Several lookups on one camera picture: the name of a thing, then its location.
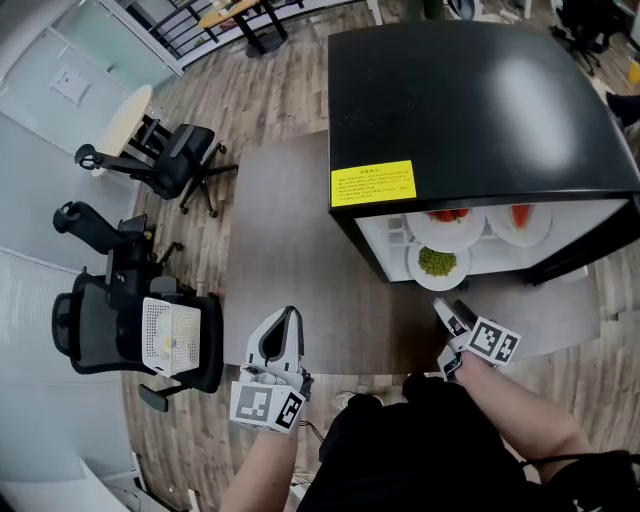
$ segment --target black shirt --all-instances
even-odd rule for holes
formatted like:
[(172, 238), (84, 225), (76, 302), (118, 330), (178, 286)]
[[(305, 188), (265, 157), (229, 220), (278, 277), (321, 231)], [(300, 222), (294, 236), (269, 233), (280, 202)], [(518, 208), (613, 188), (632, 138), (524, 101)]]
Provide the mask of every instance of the black shirt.
[(334, 421), (299, 512), (640, 510), (628, 460), (579, 460), (528, 482), (460, 386), (423, 404), (352, 407)]

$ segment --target brown table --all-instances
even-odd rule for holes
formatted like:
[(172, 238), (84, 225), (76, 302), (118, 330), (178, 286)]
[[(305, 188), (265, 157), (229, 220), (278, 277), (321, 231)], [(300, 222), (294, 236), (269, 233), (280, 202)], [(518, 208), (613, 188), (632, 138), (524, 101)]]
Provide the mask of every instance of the brown table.
[[(198, 25), (200, 25), (200, 27), (203, 29), (208, 29), (219, 25), (229, 18), (233, 18), (240, 30), (242, 30), (242, 33), (247, 38), (247, 41), (249, 41), (249, 47), (247, 48), (247, 57), (259, 57), (261, 55), (265, 55), (266, 53), (270, 53), (279, 48), (282, 43), (284, 43), (289, 37), (287, 31), (284, 29), (282, 23), (280, 23), (280, 20), (271, 7), (269, 0), (241, 0), (236, 4), (235, 8), (231, 12), (223, 14), (220, 12), (220, 9), (222, 9), (226, 5), (227, 2), (225, 0), (221, 0), (219, 5), (214, 6), (204, 14), (202, 19), (198, 22)], [(264, 8), (269, 18), (271, 18), (271, 22), (276, 28), (277, 34), (273, 31), (269, 31), (265, 34), (262, 34), (260, 37), (256, 36), (256, 34), (253, 32), (253, 30), (251, 30), (251, 27), (242, 15), (245, 11), (251, 9), (252, 7), (258, 12), (260, 11), (260, 7)]]
[[(416, 283), (384, 284), (328, 210), (328, 137), (318, 132), (242, 153), (227, 265), (224, 360), (244, 362), (249, 335), (296, 306), (304, 366), (313, 373), (390, 374), (434, 369), (444, 337)], [(534, 288), (514, 274), (472, 276), (462, 298), (523, 336), (517, 358), (600, 335), (593, 277)]]

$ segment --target yellow warning label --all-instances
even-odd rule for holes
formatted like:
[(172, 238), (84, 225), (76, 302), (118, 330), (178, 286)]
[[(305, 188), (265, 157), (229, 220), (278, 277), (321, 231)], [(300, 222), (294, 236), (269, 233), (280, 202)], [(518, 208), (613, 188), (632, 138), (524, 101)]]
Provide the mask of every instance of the yellow warning label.
[(331, 173), (331, 206), (416, 197), (411, 160), (363, 165)]

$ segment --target human arm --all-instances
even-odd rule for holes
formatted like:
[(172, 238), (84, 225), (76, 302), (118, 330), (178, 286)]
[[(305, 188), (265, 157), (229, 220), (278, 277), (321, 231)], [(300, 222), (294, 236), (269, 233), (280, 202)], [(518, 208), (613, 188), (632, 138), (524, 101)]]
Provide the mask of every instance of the human arm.
[(282, 512), (298, 450), (298, 425), (289, 434), (262, 431), (222, 497), (221, 512)]
[[(495, 371), (475, 354), (463, 352), (455, 375), (500, 435), (525, 459), (593, 451), (571, 414)], [(537, 467), (542, 483), (571, 462)]]

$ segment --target wooden floor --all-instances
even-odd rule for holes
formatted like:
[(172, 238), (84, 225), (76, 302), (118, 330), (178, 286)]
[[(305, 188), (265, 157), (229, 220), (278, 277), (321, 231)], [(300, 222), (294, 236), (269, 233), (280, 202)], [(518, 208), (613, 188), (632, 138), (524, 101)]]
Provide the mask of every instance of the wooden floor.
[[(499, 3), (485, 1), (498, 12)], [(530, 24), (551, 23), (547, 2), (534, 2)], [(402, 2), (381, 1), (385, 22), (397, 22)], [(364, 3), (321, 11), (285, 22), (290, 37), (277, 52), (247, 59), (239, 41), (198, 61), (184, 77), (154, 99), (169, 127), (189, 122), (211, 127), (229, 151), (224, 162), (237, 162), (246, 145), (327, 128), (327, 36), (364, 27), (373, 19)], [(632, 50), (616, 35), (602, 56), (598, 76), (619, 93), (633, 90), (625, 80)], [(197, 196), (187, 216), (178, 200), (162, 202), (145, 187), (136, 205), (157, 227), (156, 249), (172, 241), (185, 244), (172, 256), (167, 273), (196, 287), (200, 294), (224, 288), (235, 176), (213, 180), (210, 193), (220, 217), (206, 215)], [(506, 373), (530, 389), (564, 405), (581, 421), (596, 447), (640, 451), (640, 245), (634, 244), (596, 263), (600, 297), (600, 339), (580, 347), (515, 363)], [(240, 467), (253, 434), (229, 424), (230, 382), (237, 368), (226, 368), (215, 395), (196, 391), (172, 399), (168, 414), (141, 404), (137, 385), (170, 383), (158, 377), (123, 374), (124, 397), (133, 449), (150, 490), (178, 509), (188, 508), (187, 489), (200, 492), (202, 510), (216, 510), (219, 498)], [(400, 399), (403, 376), (316, 375), (306, 419), (326, 431), (336, 411), (331, 397), (342, 390), (384, 392)], [(303, 429), (297, 467), (318, 467), (319, 442)]]

